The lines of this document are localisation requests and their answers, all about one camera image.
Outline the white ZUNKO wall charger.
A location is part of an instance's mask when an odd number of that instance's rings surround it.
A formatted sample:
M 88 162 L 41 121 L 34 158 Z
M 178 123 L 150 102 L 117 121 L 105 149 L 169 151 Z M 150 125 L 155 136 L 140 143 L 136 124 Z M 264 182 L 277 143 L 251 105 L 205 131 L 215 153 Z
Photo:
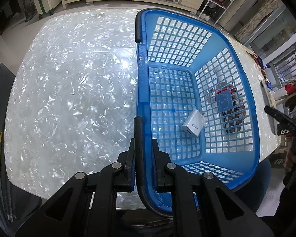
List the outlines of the white ZUNKO wall charger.
M 183 123 L 182 130 L 190 137 L 196 138 L 201 133 L 205 123 L 204 115 L 199 110 L 194 109 Z

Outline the blue plastic basket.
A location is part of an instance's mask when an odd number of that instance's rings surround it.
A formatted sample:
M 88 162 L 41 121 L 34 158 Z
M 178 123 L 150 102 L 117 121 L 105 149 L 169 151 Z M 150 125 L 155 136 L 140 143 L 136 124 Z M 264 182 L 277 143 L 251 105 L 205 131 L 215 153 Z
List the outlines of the blue plastic basket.
M 145 205 L 171 216 L 170 193 L 156 191 L 152 140 L 172 163 L 190 173 L 212 172 L 237 190 L 254 175 L 260 159 L 260 137 L 253 92 L 227 37 L 194 18 L 160 9 L 136 16 L 137 115 L 143 120 L 143 184 Z M 220 113 L 243 99 L 242 130 L 223 134 Z M 206 123 L 198 137 L 182 125 L 194 109 Z

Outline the brown checkered case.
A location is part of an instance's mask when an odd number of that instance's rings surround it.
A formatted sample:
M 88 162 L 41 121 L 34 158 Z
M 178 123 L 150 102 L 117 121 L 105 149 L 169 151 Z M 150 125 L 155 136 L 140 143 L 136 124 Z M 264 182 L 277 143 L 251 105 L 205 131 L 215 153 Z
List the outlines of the brown checkered case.
M 223 134 L 237 133 L 242 130 L 243 118 L 246 116 L 243 99 L 234 100 L 233 108 L 221 112 Z

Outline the white green suitcase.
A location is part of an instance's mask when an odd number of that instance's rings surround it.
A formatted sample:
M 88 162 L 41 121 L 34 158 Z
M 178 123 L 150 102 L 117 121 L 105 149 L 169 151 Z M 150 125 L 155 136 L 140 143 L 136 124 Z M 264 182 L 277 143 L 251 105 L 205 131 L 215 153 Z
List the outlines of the white green suitcase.
M 54 14 L 55 8 L 61 3 L 61 0 L 33 0 L 38 13 L 38 18 L 43 16 L 51 16 Z

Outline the beaded keychain with blue charms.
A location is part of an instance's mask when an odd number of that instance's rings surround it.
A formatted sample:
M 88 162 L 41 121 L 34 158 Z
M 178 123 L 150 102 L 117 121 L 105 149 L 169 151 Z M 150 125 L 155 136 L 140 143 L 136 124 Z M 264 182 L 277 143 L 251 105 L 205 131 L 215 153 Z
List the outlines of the beaded keychain with blue charms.
M 250 57 L 252 57 L 252 58 L 255 60 L 256 64 L 257 64 L 258 67 L 260 68 L 261 73 L 262 73 L 262 75 L 263 75 L 263 77 L 264 77 L 264 79 L 265 79 L 265 84 L 266 84 L 267 88 L 268 88 L 269 90 L 273 91 L 272 84 L 271 84 L 270 80 L 268 79 L 267 74 L 266 74 L 266 72 L 265 72 L 265 70 L 266 70 L 266 69 L 269 69 L 271 66 L 268 65 L 268 64 L 265 64 L 265 63 L 262 61 L 262 59 L 261 59 L 259 56 L 257 56 L 255 53 L 252 54 L 252 53 L 250 53 L 250 52 L 248 52 L 248 51 L 246 51 L 246 53 L 247 53 Z

